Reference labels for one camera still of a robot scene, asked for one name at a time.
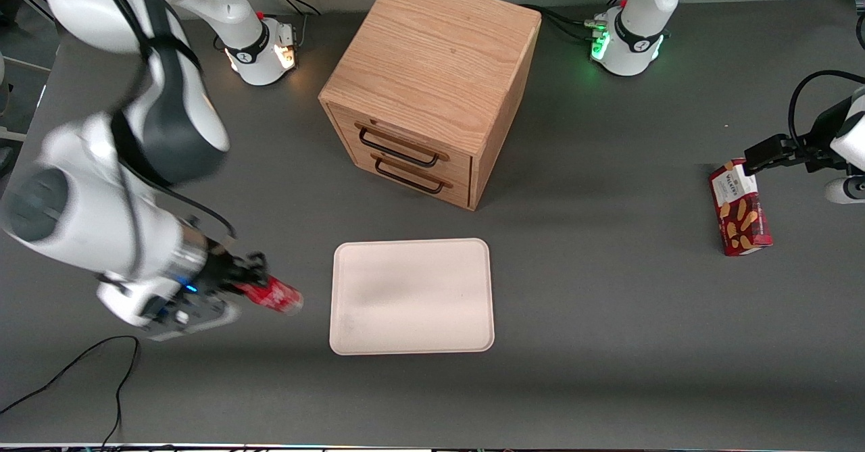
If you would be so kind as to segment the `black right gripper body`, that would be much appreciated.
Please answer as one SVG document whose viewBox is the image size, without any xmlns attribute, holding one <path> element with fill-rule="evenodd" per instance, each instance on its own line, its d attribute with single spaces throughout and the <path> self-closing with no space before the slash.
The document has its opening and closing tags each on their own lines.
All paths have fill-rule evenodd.
<svg viewBox="0 0 865 452">
<path fill-rule="evenodd" d="M 203 267 L 195 277 L 195 288 L 198 294 L 238 295 L 232 276 L 234 276 L 234 256 L 225 246 L 216 241 L 207 241 L 207 253 Z"/>
</svg>

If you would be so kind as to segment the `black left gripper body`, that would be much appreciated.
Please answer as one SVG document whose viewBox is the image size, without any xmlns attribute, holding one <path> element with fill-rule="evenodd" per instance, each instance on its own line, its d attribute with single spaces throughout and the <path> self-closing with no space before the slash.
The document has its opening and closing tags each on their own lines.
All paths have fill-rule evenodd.
<svg viewBox="0 0 865 452">
<path fill-rule="evenodd" d="M 795 126 L 795 114 L 797 108 L 797 97 L 791 99 L 788 113 L 789 135 L 793 143 L 792 158 L 788 160 L 788 166 L 803 164 L 809 173 L 821 169 L 832 169 L 853 173 L 855 169 L 847 163 L 843 157 L 830 148 L 831 141 L 841 131 L 846 120 L 847 113 L 851 107 L 851 98 L 847 97 L 834 106 L 824 110 L 816 116 L 812 129 L 807 134 L 797 134 Z"/>
</svg>

